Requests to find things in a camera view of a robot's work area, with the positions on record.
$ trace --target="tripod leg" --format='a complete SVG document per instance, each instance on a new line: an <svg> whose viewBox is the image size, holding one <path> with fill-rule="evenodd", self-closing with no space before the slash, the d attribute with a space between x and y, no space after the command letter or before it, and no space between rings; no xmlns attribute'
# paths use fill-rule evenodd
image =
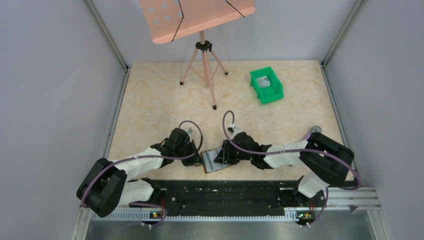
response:
<svg viewBox="0 0 424 240"><path fill-rule="evenodd" d="M220 59L218 58L218 56L215 54L214 50L210 51L213 55L213 57L216 59L216 61L218 62L219 66L221 67L222 71L224 72L225 75L228 75L228 71L225 69L223 63L220 61Z"/></svg>
<svg viewBox="0 0 424 240"><path fill-rule="evenodd" d="M210 96L212 97L212 108L213 110L216 110L217 104L215 103L214 86L212 85L212 81L211 81L211 71L209 69L208 54L206 53L206 51L202 52L201 57L203 62L204 80L209 85Z"/></svg>
<svg viewBox="0 0 424 240"><path fill-rule="evenodd" d="M191 60L188 63L187 68L185 69L184 75L182 76L181 81L179 82L180 85L184 84L184 80L186 79L187 74L189 73L189 70L192 67L193 60L195 59L197 53L198 53L198 49L196 48L193 52L193 56L191 56Z"/></svg>

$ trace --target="object in bin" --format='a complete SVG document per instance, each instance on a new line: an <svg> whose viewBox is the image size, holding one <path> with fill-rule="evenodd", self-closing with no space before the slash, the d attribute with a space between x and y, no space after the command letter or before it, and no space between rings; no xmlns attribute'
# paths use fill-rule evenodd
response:
<svg viewBox="0 0 424 240"><path fill-rule="evenodd" d="M256 97L262 104L267 104L284 98L283 85L270 66L251 71L250 76L250 85L255 90ZM269 87L261 87L258 83L257 79L264 77L268 78L270 83Z"/></svg>
<svg viewBox="0 0 424 240"><path fill-rule="evenodd" d="M269 86L271 86L271 82L267 76L261 76L256 78L256 82L261 89L268 88Z"/></svg>

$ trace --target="beige marble floor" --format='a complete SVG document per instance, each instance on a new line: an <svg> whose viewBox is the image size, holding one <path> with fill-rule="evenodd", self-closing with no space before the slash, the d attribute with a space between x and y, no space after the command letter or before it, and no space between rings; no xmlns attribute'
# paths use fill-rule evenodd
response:
<svg viewBox="0 0 424 240"><path fill-rule="evenodd" d="M283 146L300 141L313 125L341 143L341 136L318 61L227 61L229 75L220 70L213 78L217 110L209 89L193 71L183 86L180 77L187 62L135 63L119 113L109 159L142 152L168 137L183 120L203 131L201 151L217 148L225 138L221 127L225 111L233 110L235 123L259 144ZM210 66L215 69L216 62ZM202 63L193 66L202 71ZM284 88L284 98L261 105L250 86L252 70L271 66ZM199 142L200 135L194 134ZM260 170L248 161L205 174L202 167L184 167L175 161L142 175L167 180L297 180L306 166Z"/></svg>

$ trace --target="green plastic bin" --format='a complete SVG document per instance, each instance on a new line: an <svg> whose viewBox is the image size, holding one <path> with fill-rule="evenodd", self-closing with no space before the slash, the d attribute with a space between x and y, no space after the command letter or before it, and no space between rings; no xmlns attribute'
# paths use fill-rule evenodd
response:
<svg viewBox="0 0 424 240"><path fill-rule="evenodd" d="M251 71L250 76L250 85L254 88L256 92L256 97L260 100L262 104L267 104L284 98L283 85L281 84L277 75L270 66ZM261 88L258 82L256 82L257 78L263 76L266 76L269 79L269 87Z"/></svg>

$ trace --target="metal floor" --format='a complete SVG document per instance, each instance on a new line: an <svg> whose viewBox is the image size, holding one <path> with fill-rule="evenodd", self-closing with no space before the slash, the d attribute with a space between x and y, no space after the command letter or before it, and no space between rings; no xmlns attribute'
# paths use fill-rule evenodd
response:
<svg viewBox="0 0 424 240"><path fill-rule="evenodd" d="M165 222L149 230L127 221L91 221L86 240L374 240L365 211L326 211L311 228L294 222Z"/></svg>

